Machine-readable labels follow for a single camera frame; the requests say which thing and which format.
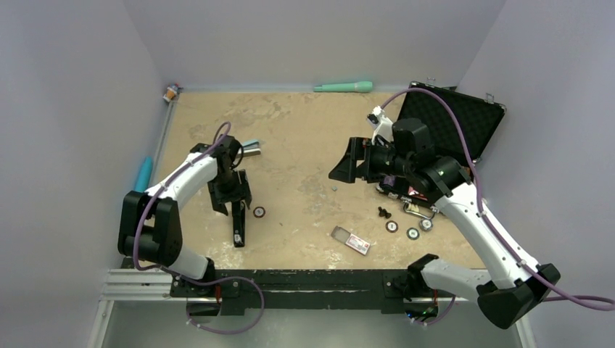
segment gray floor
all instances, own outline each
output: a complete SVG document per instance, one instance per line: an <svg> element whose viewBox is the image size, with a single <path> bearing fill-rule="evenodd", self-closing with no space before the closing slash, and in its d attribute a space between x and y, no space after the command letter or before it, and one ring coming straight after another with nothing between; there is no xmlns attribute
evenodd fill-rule
<svg viewBox="0 0 615 348"><path fill-rule="evenodd" d="M220 336L186 325L185 304L142 302L115 305L104 347L521 347L515 327L494 327L478 307L456 305L448 318L427 329L410 326L403 315L371 310L266 310L250 331ZM239 328L256 314L214 318L216 328Z"/></svg>

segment small wheel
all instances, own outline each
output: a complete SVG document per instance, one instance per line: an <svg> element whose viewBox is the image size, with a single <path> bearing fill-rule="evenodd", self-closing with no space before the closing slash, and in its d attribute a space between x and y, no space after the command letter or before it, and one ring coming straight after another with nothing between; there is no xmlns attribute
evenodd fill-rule
<svg viewBox="0 0 615 348"><path fill-rule="evenodd" d="M385 227L387 228L387 231L389 231L390 233L393 232L397 232L397 229L399 226L397 226L397 223L393 220L389 220L387 221L387 224L385 225Z"/></svg>
<svg viewBox="0 0 615 348"><path fill-rule="evenodd" d="M434 227L434 223L431 220L422 219L421 221L419 221L418 226L421 228L421 230L427 232L432 230L432 228Z"/></svg>
<svg viewBox="0 0 615 348"><path fill-rule="evenodd" d="M252 214L254 215L255 218L260 219L263 216L265 216L265 208L263 207L256 207L254 208L254 212L252 212Z"/></svg>
<svg viewBox="0 0 615 348"><path fill-rule="evenodd" d="M417 240L421 234L418 232L418 230L414 227L410 227L406 232L405 232L406 236L408 236L409 239L412 239L413 241Z"/></svg>

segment black case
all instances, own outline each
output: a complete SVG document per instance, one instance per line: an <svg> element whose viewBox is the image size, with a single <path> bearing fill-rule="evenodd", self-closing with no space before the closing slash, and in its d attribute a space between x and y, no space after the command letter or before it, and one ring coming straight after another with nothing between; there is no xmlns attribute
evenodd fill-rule
<svg viewBox="0 0 615 348"><path fill-rule="evenodd" d="M473 161L478 160L504 117L506 107L492 101L461 94L452 89L438 88L425 83L412 82L410 87L425 88L432 91L449 105L455 113L466 138L470 158ZM455 125L444 107L436 99L423 93L407 93L397 119L412 117L418 118L428 127L432 141L436 146L436 154L451 156L462 166L468 167ZM409 198L412 203L422 206L429 207L434 204L434 202L427 202L419 196L410 195L411 189L409 186L408 182L402 178L395 178L394 180L393 178L385 178L379 183L378 191L388 194L391 198Z"/></svg>

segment black rectangular object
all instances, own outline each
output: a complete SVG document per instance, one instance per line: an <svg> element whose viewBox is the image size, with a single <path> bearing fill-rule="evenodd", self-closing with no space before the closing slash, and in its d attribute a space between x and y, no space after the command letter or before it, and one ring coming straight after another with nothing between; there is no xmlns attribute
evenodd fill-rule
<svg viewBox="0 0 615 348"><path fill-rule="evenodd" d="M489 103L449 89L419 82L412 82L410 87L430 90L450 106L466 137L472 160L481 156L506 113L502 104ZM418 118L427 125L438 155L451 156L462 166L468 166L455 125L436 99L423 93L407 93L398 120L404 118Z"/></svg>

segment tabletop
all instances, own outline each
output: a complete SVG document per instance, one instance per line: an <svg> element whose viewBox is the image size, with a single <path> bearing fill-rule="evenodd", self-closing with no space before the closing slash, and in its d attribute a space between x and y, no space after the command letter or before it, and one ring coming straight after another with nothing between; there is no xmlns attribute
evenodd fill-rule
<svg viewBox="0 0 615 348"><path fill-rule="evenodd" d="M215 261L220 269L392 269L406 268L427 253L469 268L483 268L476 252L442 214L418 239L406 236L419 218L403 212L399 200L376 191L376 184L328 179L348 138L371 136L366 115L390 94L182 93L165 133L155 169L158 182L177 168L190 148L211 144L218 126L232 124L239 141L258 139L262 154L246 157L251 208L246 214L246 246L235 248L232 218L211 207L203 187L182 209L183 242ZM397 119L403 98L387 106ZM392 213L399 229L386 230L378 207ZM333 239L335 226L371 243L367 255Z"/></svg>

